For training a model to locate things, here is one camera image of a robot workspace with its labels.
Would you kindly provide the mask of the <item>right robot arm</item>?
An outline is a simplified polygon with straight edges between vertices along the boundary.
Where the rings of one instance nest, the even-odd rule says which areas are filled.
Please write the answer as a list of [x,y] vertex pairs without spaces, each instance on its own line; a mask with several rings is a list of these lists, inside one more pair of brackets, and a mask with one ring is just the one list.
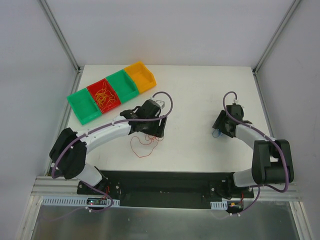
[[225,105],[213,124],[215,130],[243,141],[253,150],[251,168],[232,174],[225,184],[225,192],[237,197],[243,187],[269,187],[284,193],[294,180],[291,147],[287,140],[274,139],[243,120],[244,110],[239,104]]

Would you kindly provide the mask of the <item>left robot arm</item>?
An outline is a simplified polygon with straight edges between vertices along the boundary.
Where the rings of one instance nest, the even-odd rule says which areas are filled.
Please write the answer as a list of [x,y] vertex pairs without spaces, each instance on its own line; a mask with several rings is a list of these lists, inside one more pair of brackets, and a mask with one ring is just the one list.
[[167,120],[166,116],[160,118],[164,106],[162,100],[148,99],[143,105],[124,110],[97,128],[78,132],[70,127],[64,129],[49,152],[54,162],[51,176],[66,180],[76,178],[87,183],[94,194],[102,194],[106,188],[104,177],[96,167],[86,163],[87,154],[105,143],[133,133],[162,138]]

